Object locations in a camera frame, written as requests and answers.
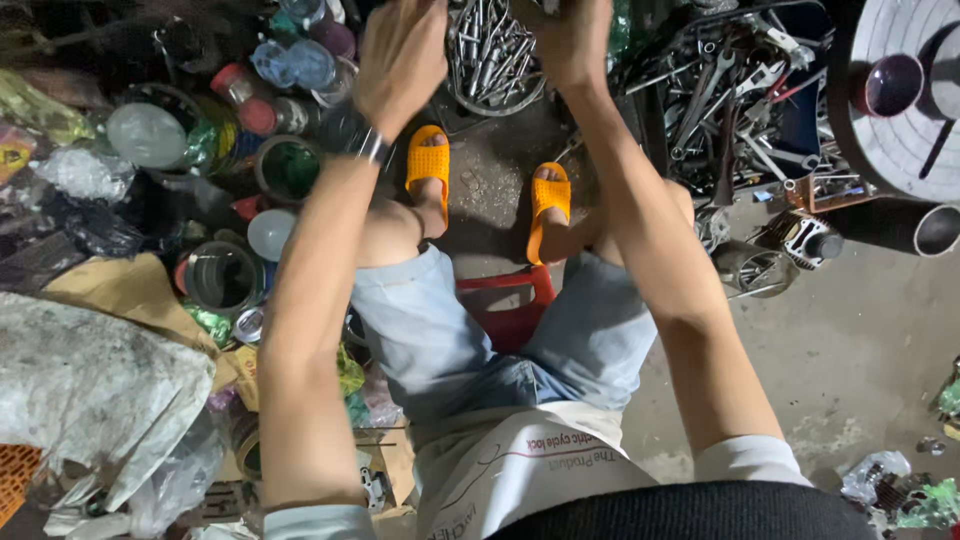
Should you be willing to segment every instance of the foot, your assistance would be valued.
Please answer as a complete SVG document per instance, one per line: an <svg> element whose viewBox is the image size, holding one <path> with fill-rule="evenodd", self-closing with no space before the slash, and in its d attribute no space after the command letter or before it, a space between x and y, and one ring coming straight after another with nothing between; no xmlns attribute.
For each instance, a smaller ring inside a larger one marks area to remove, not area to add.
<svg viewBox="0 0 960 540"><path fill-rule="evenodd" d="M553 169L548 169L547 167L541 167L537 169L537 172L534 173L534 178L539 178L541 180L547 180L549 182L563 182L564 179L561 178L557 171ZM540 222L546 227L550 225L560 225L566 227L569 225L569 220L566 219L566 214L562 209L557 207L550 207L549 209L544 210L540 213ZM543 247L540 245L540 252L543 252Z"/></svg>
<svg viewBox="0 0 960 540"><path fill-rule="evenodd" d="M443 146L446 137L436 134L428 137L420 146ZM413 211L423 223L424 238L439 238L446 232L444 222L444 181L428 176L410 183L410 196L414 199Z"/></svg>

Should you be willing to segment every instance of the hand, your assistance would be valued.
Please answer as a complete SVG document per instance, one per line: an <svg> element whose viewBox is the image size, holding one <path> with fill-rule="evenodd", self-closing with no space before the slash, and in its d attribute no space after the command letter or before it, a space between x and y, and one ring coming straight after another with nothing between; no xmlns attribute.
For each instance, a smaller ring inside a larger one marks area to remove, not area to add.
<svg viewBox="0 0 960 540"><path fill-rule="evenodd" d="M391 0L367 21L353 103L393 142L446 77L447 0Z"/></svg>
<svg viewBox="0 0 960 540"><path fill-rule="evenodd" d="M612 0L562 0L560 16L544 13L530 0L514 0L514 16L537 36L543 72L567 94L607 87L607 38Z"/></svg>

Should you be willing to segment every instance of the white shirt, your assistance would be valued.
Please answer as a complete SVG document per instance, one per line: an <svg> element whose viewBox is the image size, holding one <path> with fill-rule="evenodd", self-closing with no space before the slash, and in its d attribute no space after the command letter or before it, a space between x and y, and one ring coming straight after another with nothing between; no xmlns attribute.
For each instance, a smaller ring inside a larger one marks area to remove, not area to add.
<svg viewBox="0 0 960 540"><path fill-rule="evenodd" d="M444 435L417 452L417 538L480 540L559 504L657 485L620 448L620 417L583 403L559 402L453 419L441 427ZM698 481L811 486L790 447L767 435L716 444L696 460L694 471ZM361 506L279 510L267 515L264 526L267 540L376 537L371 516Z"/></svg>

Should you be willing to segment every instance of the person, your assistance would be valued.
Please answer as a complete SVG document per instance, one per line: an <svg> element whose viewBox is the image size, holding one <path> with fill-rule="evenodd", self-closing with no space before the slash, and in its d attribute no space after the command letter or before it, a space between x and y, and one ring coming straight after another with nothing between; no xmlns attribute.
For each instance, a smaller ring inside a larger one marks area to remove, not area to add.
<svg viewBox="0 0 960 540"><path fill-rule="evenodd" d="M601 185L598 217L570 227L562 168L534 175L528 256L569 257L563 290L521 354L496 354L457 302L449 257L423 243L447 227L442 131L411 141L412 206L371 205L370 153L330 160L286 244L260 349L266 537L374 538L337 382L348 303L410 420L418 538L873 537L801 474L689 196L657 174L614 106L612 0L563 4L549 18L514 2ZM444 79L446 27L446 0L392 0L371 15L351 106L373 138L396 140ZM695 457L690 484L658 486L619 448L658 334Z"/></svg>

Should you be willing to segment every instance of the red bottle cap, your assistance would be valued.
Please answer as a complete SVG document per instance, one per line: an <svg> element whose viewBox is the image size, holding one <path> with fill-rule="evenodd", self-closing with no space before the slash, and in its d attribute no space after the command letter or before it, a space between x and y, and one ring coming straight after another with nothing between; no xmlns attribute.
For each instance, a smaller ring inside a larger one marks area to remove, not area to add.
<svg viewBox="0 0 960 540"><path fill-rule="evenodd" d="M228 63L220 70L220 73L213 76L213 81L210 81L210 89L218 94L223 94L227 91L227 88L230 88L233 81L248 76L249 72L242 64L237 62Z"/></svg>
<svg viewBox="0 0 960 540"><path fill-rule="evenodd" d="M240 123L257 135L270 135L276 129L276 111L266 101L252 97L240 105Z"/></svg>

